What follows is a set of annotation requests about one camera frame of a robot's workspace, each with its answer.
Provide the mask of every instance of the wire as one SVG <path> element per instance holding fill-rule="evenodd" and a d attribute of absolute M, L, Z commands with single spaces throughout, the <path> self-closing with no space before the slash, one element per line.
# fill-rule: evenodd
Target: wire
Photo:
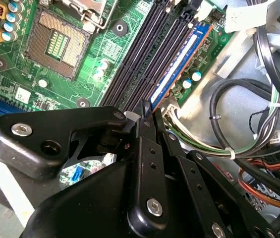
<path fill-rule="evenodd" d="M 273 206 L 279 207 L 280 208 L 280 200 L 276 199 L 276 198 L 272 198 L 264 193 L 262 193 L 259 190 L 256 190 L 255 188 L 253 188 L 251 185 L 247 184 L 244 180 L 243 180 L 243 173 L 245 171 L 243 169 L 239 169 L 239 174 L 238 174 L 238 182 L 240 184 L 240 186 L 246 190 L 248 193 L 252 194 L 253 196 L 255 196 L 256 198 L 265 201 L 268 204 L 271 204 Z"/>

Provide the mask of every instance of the black ram slot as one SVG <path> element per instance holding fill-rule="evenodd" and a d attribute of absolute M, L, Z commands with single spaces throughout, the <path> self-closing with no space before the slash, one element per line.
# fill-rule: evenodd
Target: black ram slot
<path fill-rule="evenodd" d="M 132 93 L 132 97 L 129 97 L 127 103 L 122 107 L 122 111 L 132 111 L 141 98 L 149 100 L 157 83 L 179 52 L 191 30 L 188 28 L 185 18 L 181 17 L 174 23 L 141 79 L 138 80 L 135 87 L 136 91 Z"/>
<path fill-rule="evenodd" d="M 112 105 L 115 107 L 121 101 L 122 97 L 125 94 L 125 91 L 127 91 L 130 84 L 132 83 L 132 79 L 137 75 L 138 71 L 142 68 L 144 61 L 150 54 L 152 47 L 155 44 L 155 41 L 152 41 L 152 39 L 158 38 L 167 22 L 168 14 L 166 14 L 164 10 L 162 10 L 160 13 L 161 14 L 158 15 L 156 19 L 157 24 L 154 24 L 154 27 L 151 29 L 150 27 L 148 27 L 148 29 L 150 29 L 150 33 L 145 37 L 145 39 L 142 39 L 143 43 L 139 47 L 140 49 L 138 49 L 137 54 L 134 53 L 136 55 L 135 58 L 133 59 L 133 61 L 128 62 L 129 64 L 124 67 L 124 71 L 120 75 L 120 80 L 122 82 L 124 90 L 115 91 L 115 94 L 112 98 L 112 100 L 115 101 L 115 103 L 112 103 Z"/>
<path fill-rule="evenodd" d="M 129 71 L 136 70 L 135 67 L 138 67 L 139 65 L 136 64 L 138 60 L 135 60 L 147 51 L 146 48 L 149 48 L 150 44 L 154 43 L 154 37 L 156 37 L 156 34 L 151 30 L 154 28 L 155 31 L 160 32 L 160 30 L 163 29 L 163 26 L 167 21 L 167 18 L 165 19 L 165 5 L 168 2 L 169 0 L 158 1 L 151 7 L 151 10 L 135 37 L 126 57 L 122 61 L 115 77 L 112 79 L 111 85 L 104 95 L 101 105 L 114 106 L 117 100 L 116 94 L 119 93 L 121 95 L 127 89 L 126 83 L 128 82 L 128 79 L 125 78 L 125 75 Z"/>

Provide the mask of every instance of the motherboard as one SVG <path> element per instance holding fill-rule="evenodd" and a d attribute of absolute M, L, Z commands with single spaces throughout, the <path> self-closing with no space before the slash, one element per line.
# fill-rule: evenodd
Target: motherboard
<path fill-rule="evenodd" d="M 20 111 L 99 105 L 152 3 L 82 2 L 107 26 L 62 1 L 0 0 L 1 102 Z"/>

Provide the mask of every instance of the green circuit board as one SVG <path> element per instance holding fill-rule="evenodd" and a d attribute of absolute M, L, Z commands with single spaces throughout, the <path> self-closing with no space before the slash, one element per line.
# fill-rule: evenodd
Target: green circuit board
<path fill-rule="evenodd" d="M 108 16 L 112 4 L 113 0 L 108 0 L 104 18 Z M 26 0 L 24 6 L 17 40 L 0 43 L 0 99 L 25 111 L 45 111 L 77 108 L 80 107 L 79 103 L 83 107 L 85 105 L 97 106 L 100 103 L 150 10 L 151 3 L 147 0 L 120 0 L 107 29 L 91 35 L 86 44 L 81 46 L 82 58 L 77 63 L 77 72 L 73 73 L 75 76 L 70 80 L 53 70 L 53 66 L 46 67 L 27 56 L 27 51 L 32 50 L 34 54 L 36 50 L 40 50 L 28 48 L 35 45 L 29 44 L 29 40 L 33 39 L 35 34 L 42 33 L 38 33 L 38 24 L 34 24 L 39 11 L 37 1 Z M 71 14 L 55 5 L 48 7 L 47 10 L 55 18 L 70 24 L 72 29 L 76 27 L 75 29 L 81 32 L 82 37 L 86 36 L 86 32 L 82 30 L 82 22 Z M 117 36 L 112 28 L 117 21 L 121 20 L 126 23 L 127 32 L 124 36 Z M 0 28 L 3 28 L 4 23 L 5 20 L 0 19 Z M 52 37 L 60 43 L 61 47 L 65 47 L 69 41 L 60 30 L 53 31 L 51 39 Z M 67 65 L 58 63 L 65 59 L 63 49 L 56 49 L 53 44 L 54 42 L 49 41 L 45 57 L 53 58 L 53 63 L 56 62 L 55 68 L 63 69 L 62 65 Z M 102 60 L 106 60 L 108 68 L 101 78 L 95 78 Z M 39 84 L 40 80 L 43 80 L 43 87 Z"/>
<path fill-rule="evenodd" d="M 196 71 L 200 72 L 202 75 L 206 74 L 215 62 L 217 56 L 220 54 L 221 50 L 233 36 L 233 33 L 228 34 L 224 31 L 225 13 L 221 9 L 216 8 L 216 10 L 203 22 L 213 24 L 214 27 L 209 33 L 207 39 L 204 41 L 203 45 L 192 58 L 182 76 L 191 77 L 192 72 Z M 199 82 L 200 81 L 192 81 L 192 86 L 188 89 L 183 88 L 180 80 L 175 83 L 171 93 L 177 99 L 179 106 L 182 106 L 185 103 Z"/>

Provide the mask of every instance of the black mounting hole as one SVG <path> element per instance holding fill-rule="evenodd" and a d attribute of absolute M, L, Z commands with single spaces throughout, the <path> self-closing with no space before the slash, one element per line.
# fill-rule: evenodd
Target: black mounting hole
<path fill-rule="evenodd" d="M 61 151 L 61 146 L 52 140 L 44 141 L 41 144 L 41 150 L 47 155 L 58 155 Z"/>
<path fill-rule="evenodd" d="M 264 233 L 257 227 L 254 228 L 254 232 L 255 232 L 257 238 L 264 238 L 265 237 Z"/>
<path fill-rule="evenodd" d="M 152 169 L 156 170 L 158 167 L 156 166 L 156 164 L 154 164 L 153 162 L 150 163 L 150 166 Z"/>

